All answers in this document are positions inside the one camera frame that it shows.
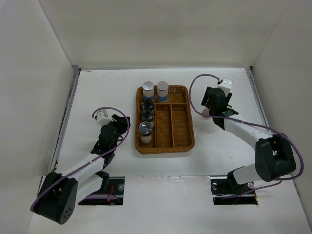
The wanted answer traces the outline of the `black-top grinder jar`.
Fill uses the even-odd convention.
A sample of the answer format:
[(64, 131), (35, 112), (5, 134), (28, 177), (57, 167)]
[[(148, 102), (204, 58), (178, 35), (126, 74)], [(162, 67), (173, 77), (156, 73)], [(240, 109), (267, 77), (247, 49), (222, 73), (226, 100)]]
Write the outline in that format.
[(140, 140), (143, 144), (149, 144), (152, 141), (153, 125), (149, 122), (142, 122), (139, 125)]

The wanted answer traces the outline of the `small black-cap glass jar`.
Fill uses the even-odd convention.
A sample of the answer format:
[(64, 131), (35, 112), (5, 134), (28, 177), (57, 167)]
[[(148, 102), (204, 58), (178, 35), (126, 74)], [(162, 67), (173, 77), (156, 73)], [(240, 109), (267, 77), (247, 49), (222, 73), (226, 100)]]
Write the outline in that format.
[(143, 111), (152, 111), (154, 112), (155, 105), (154, 102), (150, 99), (144, 100), (143, 105), (142, 105)]

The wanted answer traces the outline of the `blue-label silver-cap bottle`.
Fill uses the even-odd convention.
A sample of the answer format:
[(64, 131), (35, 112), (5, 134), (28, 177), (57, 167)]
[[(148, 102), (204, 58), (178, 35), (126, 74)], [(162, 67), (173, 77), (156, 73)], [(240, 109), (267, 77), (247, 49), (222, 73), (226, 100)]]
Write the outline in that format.
[(169, 85), (165, 81), (160, 81), (157, 84), (157, 100), (159, 103), (167, 103)]
[(150, 100), (154, 102), (155, 92), (154, 92), (154, 84), (150, 81), (146, 81), (142, 86), (144, 101)]

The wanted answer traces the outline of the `cream-lid spice jar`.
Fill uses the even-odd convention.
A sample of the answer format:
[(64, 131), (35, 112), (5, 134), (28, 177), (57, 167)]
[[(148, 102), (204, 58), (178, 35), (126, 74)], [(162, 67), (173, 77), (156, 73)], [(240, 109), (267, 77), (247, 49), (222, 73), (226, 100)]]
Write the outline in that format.
[(211, 119), (210, 115), (209, 115), (209, 109), (204, 108), (201, 112), (201, 115), (204, 119), (209, 120)]

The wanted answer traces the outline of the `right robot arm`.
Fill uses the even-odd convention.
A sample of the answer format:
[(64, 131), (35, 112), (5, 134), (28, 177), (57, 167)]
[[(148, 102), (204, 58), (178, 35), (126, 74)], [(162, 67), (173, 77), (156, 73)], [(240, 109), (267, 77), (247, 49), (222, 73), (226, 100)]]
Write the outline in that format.
[(231, 96), (220, 87), (207, 87), (201, 103), (208, 108), (214, 124), (236, 135), (255, 151), (253, 164), (227, 173), (227, 179), (222, 183), (224, 188), (237, 193), (249, 182), (271, 182), (295, 171), (295, 158), (286, 138), (265, 131), (264, 126), (247, 124), (237, 111), (228, 106)]

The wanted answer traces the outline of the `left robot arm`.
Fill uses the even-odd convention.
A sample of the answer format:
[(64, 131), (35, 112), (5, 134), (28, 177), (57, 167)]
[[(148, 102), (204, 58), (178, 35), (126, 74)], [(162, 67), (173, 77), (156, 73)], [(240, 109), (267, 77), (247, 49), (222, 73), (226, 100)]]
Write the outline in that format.
[(45, 177), (30, 210), (62, 225), (81, 201), (114, 199), (114, 195), (104, 195), (109, 190), (109, 175), (104, 168), (125, 141), (130, 126), (129, 116), (113, 115), (112, 120), (101, 127), (98, 141), (84, 160), (61, 173), (50, 172)]

